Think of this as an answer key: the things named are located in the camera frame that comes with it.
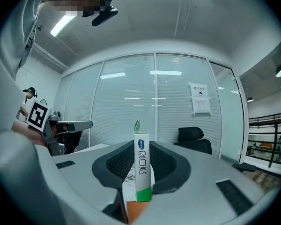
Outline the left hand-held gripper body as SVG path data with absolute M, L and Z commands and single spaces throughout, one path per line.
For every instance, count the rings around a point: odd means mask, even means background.
M 52 156 L 64 154 L 65 142 L 61 136 L 66 132 L 66 124 L 62 123 L 59 111 L 54 111 L 46 104 L 34 100 L 26 123 L 40 134 Z

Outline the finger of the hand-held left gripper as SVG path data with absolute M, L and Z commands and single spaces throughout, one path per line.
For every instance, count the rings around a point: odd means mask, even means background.
M 86 121 L 60 121 L 62 125 L 67 127 L 67 133 L 76 133 L 83 131 L 85 129 L 90 129 L 93 127 L 93 122 L 90 120 Z

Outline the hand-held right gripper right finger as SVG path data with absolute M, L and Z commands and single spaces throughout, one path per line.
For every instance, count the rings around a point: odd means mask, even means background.
M 191 165 L 185 157 L 150 141 L 150 164 L 154 171 L 153 194 L 177 191 L 191 174 Z

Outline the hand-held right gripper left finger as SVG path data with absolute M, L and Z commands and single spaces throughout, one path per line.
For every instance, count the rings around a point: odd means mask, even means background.
M 124 142 L 118 148 L 100 156 L 92 165 L 92 173 L 105 188 L 113 188 L 116 195 L 112 204 L 102 212 L 119 222 L 128 222 L 122 184 L 134 163 L 134 143 Z

